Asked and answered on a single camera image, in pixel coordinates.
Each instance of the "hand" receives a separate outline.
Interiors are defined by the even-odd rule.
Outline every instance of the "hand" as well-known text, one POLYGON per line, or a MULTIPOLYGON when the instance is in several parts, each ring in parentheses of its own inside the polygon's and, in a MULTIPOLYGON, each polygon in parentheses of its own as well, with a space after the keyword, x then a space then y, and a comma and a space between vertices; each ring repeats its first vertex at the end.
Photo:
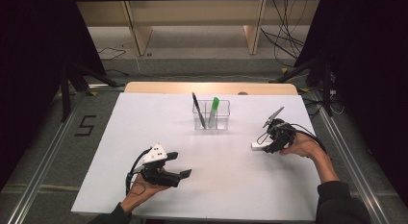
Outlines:
POLYGON ((132 187, 130 188, 129 193, 126 195, 126 198, 122 201, 120 206, 123 208, 126 214, 129 214, 134 208, 147 201, 157 192, 168 188, 169 187, 149 184, 143 179, 141 174, 138 174, 135 182, 133 182, 132 187))
POLYGON ((296 133, 293 143, 288 148, 279 151, 281 155, 297 154, 300 157, 313 159, 319 152, 324 152, 310 137, 296 133))

